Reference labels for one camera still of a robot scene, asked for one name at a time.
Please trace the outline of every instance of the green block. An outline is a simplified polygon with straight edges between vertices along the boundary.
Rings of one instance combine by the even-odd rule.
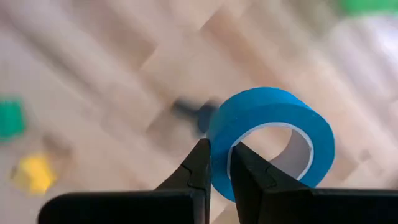
[[[398,0],[340,0],[340,4],[349,15],[398,12]]]
[[[26,123],[22,103],[16,99],[0,99],[0,141],[21,135]]]

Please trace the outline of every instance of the yellow toy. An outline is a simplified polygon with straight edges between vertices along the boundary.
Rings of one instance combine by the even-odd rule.
[[[11,178],[19,187],[36,195],[44,194],[57,180],[45,153],[36,153],[22,158]]]

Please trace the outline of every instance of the tape roll inner core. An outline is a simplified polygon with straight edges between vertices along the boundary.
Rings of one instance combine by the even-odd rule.
[[[253,131],[266,127],[285,127],[292,130],[292,135],[286,148],[277,157],[270,160],[270,163],[297,180],[300,180],[308,172],[312,165],[314,153],[310,137],[300,128],[288,123],[266,123],[246,131],[231,146],[228,153],[227,165],[227,174],[229,178],[231,178],[229,167],[233,147]]]

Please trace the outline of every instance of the blue object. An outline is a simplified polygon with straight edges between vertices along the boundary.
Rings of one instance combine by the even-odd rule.
[[[307,158],[308,165],[297,177],[303,184],[317,186],[333,163],[333,133],[317,112],[278,88],[260,87],[243,91],[220,106],[210,121],[207,134],[211,144],[212,184],[221,195],[233,202],[227,168],[230,149],[251,131],[267,124],[288,126],[307,140],[310,158]],[[295,165],[294,161],[286,162]]]

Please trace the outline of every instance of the painter's tape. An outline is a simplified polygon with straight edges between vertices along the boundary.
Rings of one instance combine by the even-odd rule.
[[[328,172],[335,157],[335,141],[329,124],[294,95],[277,88],[254,88],[226,100],[210,121],[212,184],[234,201],[229,179],[229,155],[233,146],[255,129],[265,126],[291,128],[285,150],[271,164],[309,187]]]

